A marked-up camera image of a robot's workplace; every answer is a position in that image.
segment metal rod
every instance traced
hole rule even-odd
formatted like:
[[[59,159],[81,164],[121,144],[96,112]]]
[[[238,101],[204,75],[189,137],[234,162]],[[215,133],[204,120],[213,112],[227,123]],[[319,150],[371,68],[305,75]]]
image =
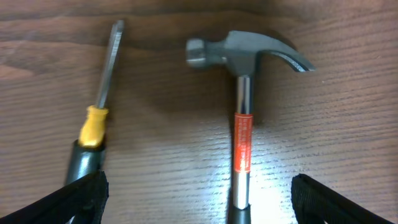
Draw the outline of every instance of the metal rod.
[[[238,77],[237,94],[236,112],[252,114],[253,79],[251,77]],[[238,209],[245,209],[249,205],[249,179],[250,173],[233,171],[233,204]]]
[[[99,92],[95,107],[101,109],[104,108],[106,103],[106,97],[108,96],[109,86],[111,83],[113,65],[118,54],[119,43],[122,36],[124,22],[122,20],[117,21],[112,26],[111,37],[109,38],[108,51],[106,53],[106,60],[103,69],[101,84],[99,86]]]

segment brown wood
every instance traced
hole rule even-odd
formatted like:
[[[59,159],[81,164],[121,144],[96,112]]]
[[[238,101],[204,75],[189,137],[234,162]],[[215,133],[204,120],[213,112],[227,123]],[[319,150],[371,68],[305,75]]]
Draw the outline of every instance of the brown wood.
[[[0,216],[59,189],[111,24],[126,31],[109,100],[103,223],[224,223],[234,80],[185,65],[191,37],[283,37],[318,70],[265,56],[256,77],[253,223],[295,223],[306,173],[398,222],[398,2],[2,0]]]

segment red hammer handle section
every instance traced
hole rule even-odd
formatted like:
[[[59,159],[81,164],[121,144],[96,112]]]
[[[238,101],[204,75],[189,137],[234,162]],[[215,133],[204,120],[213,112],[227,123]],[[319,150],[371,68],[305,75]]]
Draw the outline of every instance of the red hammer handle section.
[[[234,170],[249,173],[251,168],[252,114],[235,113]]]

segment claw hammer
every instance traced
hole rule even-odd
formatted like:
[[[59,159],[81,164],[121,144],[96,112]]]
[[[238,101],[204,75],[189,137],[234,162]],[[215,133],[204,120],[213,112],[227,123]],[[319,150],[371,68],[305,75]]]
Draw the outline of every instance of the claw hammer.
[[[249,206],[251,168],[251,134],[253,121],[253,76],[260,53],[284,59],[296,72],[314,71],[315,67],[293,48],[266,35],[231,31],[225,40],[208,42],[190,39],[187,62],[194,68],[226,65],[237,81],[237,102],[234,119],[233,205],[238,210]]]

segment hammer head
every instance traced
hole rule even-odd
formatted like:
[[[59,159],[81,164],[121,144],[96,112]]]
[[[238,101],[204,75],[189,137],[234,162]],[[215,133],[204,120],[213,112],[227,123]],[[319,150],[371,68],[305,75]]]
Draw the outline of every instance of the hammer head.
[[[266,35],[234,30],[220,42],[208,42],[203,39],[190,39],[187,42],[187,62],[191,67],[226,65],[233,75],[240,77],[251,77],[255,74],[258,55],[261,52],[280,56],[296,72],[315,70],[315,67],[293,48]]]

